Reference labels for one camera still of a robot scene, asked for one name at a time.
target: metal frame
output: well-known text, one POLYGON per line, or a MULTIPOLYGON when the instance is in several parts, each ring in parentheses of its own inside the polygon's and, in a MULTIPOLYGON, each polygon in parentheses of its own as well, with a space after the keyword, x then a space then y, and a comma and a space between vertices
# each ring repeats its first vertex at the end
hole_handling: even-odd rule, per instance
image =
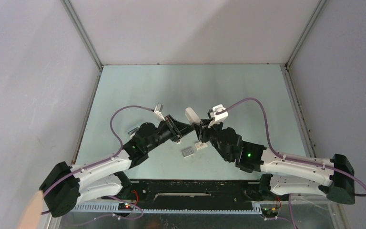
POLYGON ((98 85, 99 85, 99 81, 100 81, 100 77, 101 76, 102 76, 102 71, 100 71, 99 74, 96 77, 96 81, 95 81, 95 84, 94 84, 93 92, 92 92, 91 99, 90 99, 89 105, 88 105, 88 110, 86 111, 85 118, 83 120, 82 129, 81 129, 81 132, 79 133, 78 142, 76 144, 76 149, 75 149, 75 152, 73 154, 71 164, 75 164, 76 157, 78 156, 79 148, 81 147, 81 142, 82 142, 83 134, 85 133, 86 125, 88 123, 89 114, 91 113, 91 109, 92 109, 92 105, 93 105, 93 100, 94 100, 94 97, 96 95, 96 91, 97 91, 97 88, 98 88, 98 85))
POLYGON ((295 91, 293 80, 291 79, 290 72, 285 64, 281 64, 281 72, 283 73, 284 82, 287 87, 288 95, 290 96, 291 106, 293 107, 294 114, 296 116, 296 121, 298 128, 301 132, 302 143, 304 144, 304 149, 307 152, 307 156, 316 157, 314 144, 312 143, 310 130, 308 129, 305 121, 304 114, 302 113, 301 104, 299 102, 298 96, 295 91))
MULTIPOLYGON (((306 121, 305 121, 305 117, 302 113, 302 107, 301 104, 299 102, 298 96, 296 94, 295 91, 295 87, 294 87, 294 83, 291 79, 291 75, 289 72, 289 68, 291 67, 292 63, 294 62, 294 59, 296 57, 296 55, 298 54, 299 50, 301 49, 302 45, 304 44, 306 38, 308 37, 309 33, 311 32, 314 24, 316 23, 317 18, 322 14, 325 6, 327 5, 329 0, 320 0, 317 7, 314 10, 314 13, 312 14, 311 18, 309 19, 306 27, 304 28, 296 46, 294 47, 291 55, 289 56, 287 62, 285 64, 281 64, 281 70, 283 73, 283 78, 285 81, 285 85, 287 87, 290 99, 291 99, 291 103, 292 103, 292 107, 294 109, 294 113, 297 117, 297 123, 299 126, 299 129, 301 130, 302 133, 302 139, 303 139, 303 144, 304 144, 304 148, 307 151, 308 155, 310 157, 316 157, 315 154, 315 150, 314 150, 314 145, 312 143, 311 140, 311 136, 309 133, 309 129, 307 128, 306 125, 306 121)), ((87 35, 86 30, 84 29, 78 14, 76 13, 71 0, 61 0, 61 2, 64 5, 64 8, 66 9, 72 23, 74 24, 78 34, 80 35, 83 43, 85 44, 86 49, 88 50, 89 54, 91 55, 93 61, 95 62, 97 68, 99 69, 99 74, 97 76, 95 85, 94 85, 94 90, 91 96, 91 100, 89 102, 89 106, 88 106, 88 110, 83 122, 83 126, 82 126, 82 130, 79 136, 79 140, 78 140, 78 144, 77 144, 77 148, 75 149, 75 154, 73 157, 73 161, 76 160, 78 151, 79 151, 79 147, 81 144, 81 140, 83 137, 83 133, 85 131, 86 128, 86 124, 87 124, 87 120, 89 118, 89 114, 90 114, 90 110, 92 108, 92 104, 93 104, 93 100, 96 94, 96 90, 99 84, 99 80, 100 80, 100 76, 102 74, 102 70, 103 70, 103 64, 89 38, 89 36, 87 35)), ((305 197, 305 196, 295 196, 294 197, 294 203, 295 204, 301 204, 301 203, 314 203, 314 204, 320 204, 320 203, 326 203, 329 206, 329 210, 332 216, 332 222, 333 225, 336 229, 349 229, 350 226, 348 224, 347 221, 347 217, 344 213, 343 207, 339 204, 331 204, 330 201, 328 201, 326 198, 322 198, 322 197, 305 197)), ((60 225, 60 221, 61 221, 61 217, 59 218, 53 218, 51 215, 48 217, 46 225, 44 228, 46 229, 56 229, 59 228, 60 225)))
POLYGON ((92 41, 89 39, 88 34, 86 33, 86 30, 84 29, 81 20, 78 17, 78 14, 75 11, 75 8, 73 7, 70 0, 61 0, 62 4, 64 5, 65 10, 67 11, 70 20, 72 21, 73 25, 76 28, 76 31, 80 35, 82 42, 85 44, 86 49, 88 50, 89 54, 91 55, 93 61, 96 64, 96 67, 101 72, 103 70, 103 64, 100 61, 100 58, 92 44, 92 41))
POLYGON ((308 37, 309 33, 311 32, 312 28, 314 27, 316 20, 318 19, 319 15, 322 14, 322 12, 328 2, 329 2, 329 0, 320 0, 318 2, 318 5, 316 6, 314 12, 312 13, 311 18, 309 19, 308 23, 306 24, 306 26, 304 28, 304 31, 302 31, 302 34, 301 34, 299 40, 297 41, 297 44, 295 45, 293 51, 291 52, 290 57, 288 57, 288 60, 286 63, 286 66, 288 68, 290 68, 291 65, 293 64, 296 55, 298 54, 298 52, 301 49, 302 45, 304 44, 306 38, 308 37))

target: purple cable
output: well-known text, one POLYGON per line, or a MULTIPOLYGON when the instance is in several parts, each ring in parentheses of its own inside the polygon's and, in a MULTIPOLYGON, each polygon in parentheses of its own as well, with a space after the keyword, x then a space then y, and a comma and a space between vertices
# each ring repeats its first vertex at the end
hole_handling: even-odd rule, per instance
MULTIPOLYGON (((225 110, 223 110, 223 111, 221 111, 221 112, 217 112, 217 113, 216 113, 216 115, 220 115, 220 114, 222 114, 222 113, 224 113, 224 112, 227 112, 227 111, 229 111, 229 110, 233 109, 234 107, 238 106, 239 104, 241 104, 241 103, 243 103, 243 102, 245 102, 245 101, 248 101, 248 100, 253 100, 253 101, 257 102, 257 103, 259 104, 260 108, 262 109, 262 112, 263 112, 263 118, 264 118, 264 124, 265 124, 265 126, 266 126, 267 143, 268 143, 268 145, 269 145, 269 147, 270 147, 271 151, 274 153, 274 155, 275 155, 276 157, 280 158, 280 159, 283 159, 283 156, 274 150, 274 148, 273 148, 273 146, 272 146, 272 144, 271 144, 271 142, 270 142, 270 134, 269 134, 269 127, 268 127, 268 124, 267 124, 266 111, 264 110, 264 107, 263 107, 262 103, 261 103, 258 99, 256 99, 256 98, 252 98, 252 97, 245 98, 245 99, 243 99, 243 100, 241 100, 241 101, 239 101, 239 102, 237 102, 237 103, 233 104, 232 106, 230 106, 230 107, 226 108, 225 110)), ((321 167, 321 166, 322 166, 322 164, 317 163, 317 162, 304 161, 304 160, 295 159, 295 158, 290 158, 290 157, 285 157, 285 159, 286 159, 286 160, 289 160, 289 161, 297 162, 297 163, 302 163, 302 164, 312 165, 312 166, 318 166, 318 167, 321 167)), ((366 190, 366 185, 365 185, 361 180, 359 180, 359 179, 357 179, 356 177, 354 177, 353 175, 351 175, 351 174, 349 174, 349 173, 347 173, 347 172, 345 172, 345 171, 343 171, 343 170, 340 170, 340 169, 338 169, 338 168, 335 168, 335 167, 333 167, 333 166, 328 166, 328 165, 326 165, 326 166, 325 166, 325 168, 331 169, 331 170, 333 170, 333 171, 335 171, 335 172, 341 173, 341 174, 343 174, 343 175, 345 175, 345 176, 347 176, 347 177, 349 177, 349 178, 353 179, 355 182, 357 182, 359 185, 361 185, 361 186, 366 190)), ((356 194, 356 193, 355 193, 354 195, 355 195, 355 196, 357 196, 357 197, 366 197, 366 193, 365 193, 365 194, 356 194)))
POLYGON ((134 208, 138 209, 138 210, 141 212, 141 214, 140 214, 139 216, 131 217, 131 218, 124 217, 124 216, 119 216, 119 215, 116 215, 116 214, 113 214, 113 213, 111 213, 111 214, 104 214, 104 215, 100 215, 100 216, 98 216, 98 217, 95 217, 95 218, 93 218, 93 219, 91 219, 91 220, 89 220, 89 221, 86 221, 86 222, 84 222, 84 223, 76 223, 76 224, 73 224, 73 223, 69 222, 68 218, 67 218, 67 217, 65 217, 66 222, 67 222, 69 225, 71 225, 71 226, 79 227, 79 226, 83 226, 83 225, 86 225, 86 224, 90 224, 90 223, 92 223, 93 221, 95 221, 95 220, 97 220, 97 219, 101 219, 101 218, 109 217, 109 216, 116 217, 116 218, 118 218, 118 219, 134 220, 134 219, 139 219, 139 218, 141 218, 141 217, 144 215, 144 211, 143 211, 139 206, 137 206, 137 205, 135 205, 135 204, 127 203, 126 201, 124 201, 124 200, 122 200, 122 199, 119 199, 119 198, 117 198, 117 197, 113 197, 113 196, 107 196, 107 197, 110 197, 110 198, 115 199, 115 200, 117 200, 117 201, 119 201, 119 202, 122 202, 122 203, 129 204, 129 205, 133 206, 134 208))
POLYGON ((282 219, 282 220, 285 220, 285 221, 287 221, 287 222, 289 222, 289 223, 291 223, 291 221, 289 220, 289 219, 287 219, 287 218, 284 218, 284 217, 277 217, 277 218, 266 218, 266 217, 264 217, 264 216, 262 216, 262 215, 259 215, 260 217, 262 217, 263 219, 265 219, 265 220, 277 220, 277 219, 282 219))
MULTIPOLYGON (((147 107, 143 107, 143 106, 137 106, 137 105, 125 106, 125 107, 122 107, 122 108, 120 108, 119 110, 117 110, 117 111, 113 114, 112 118, 110 119, 110 129, 111 129, 112 133, 114 134, 114 136, 116 136, 116 138, 117 138, 117 139, 119 140, 119 142, 120 142, 120 148, 117 150, 117 152, 116 152, 115 154, 113 154, 111 157, 108 157, 108 158, 105 158, 105 159, 100 160, 100 161, 98 161, 98 162, 92 163, 92 164, 87 165, 87 166, 85 166, 85 167, 83 167, 83 168, 79 168, 79 169, 77 169, 77 170, 75 170, 75 171, 73 171, 73 172, 71 172, 71 173, 68 173, 67 175, 65 175, 65 176, 61 177, 59 180, 57 180, 56 182, 54 182, 54 184, 52 184, 52 185, 51 185, 51 186, 50 186, 50 187, 49 187, 49 188, 44 192, 44 196, 43 196, 43 197, 45 197, 49 192, 51 192, 51 190, 52 190, 53 188, 55 188, 59 183, 61 183, 61 182, 62 182, 62 181, 64 181, 65 179, 69 178, 70 176, 73 176, 74 174, 81 172, 81 171, 82 171, 82 169, 89 169, 89 168, 92 168, 92 167, 94 167, 94 166, 100 165, 100 164, 102 164, 102 163, 108 162, 108 161, 110 161, 110 160, 112 159, 112 157, 117 157, 117 156, 118 156, 118 154, 120 154, 120 152, 121 152, 121 150, 122 150, 122 141, 121 141, 121 138, 120 138, 120 137, 116 134, 116 132, 114 131, 113 126, 112 126, 112 123, 113 123, 113 119, 114 119, 114 117, 115 117, 115 116, 116 116, 120 111, 125 110, 125 109, 127 109, 127 108, 141 108, 141 109, 144 109, 144 110, 147 110, 147 111, 152 111, 152 109, 151 109, 151 108, 147 108, 147 107)), ((42 215, 44 215, 44 214, 47 214, 48 212, 49 212, 49 211, 44 211, 44 212, 42 212, 41 214, 42 214, 42 215)))

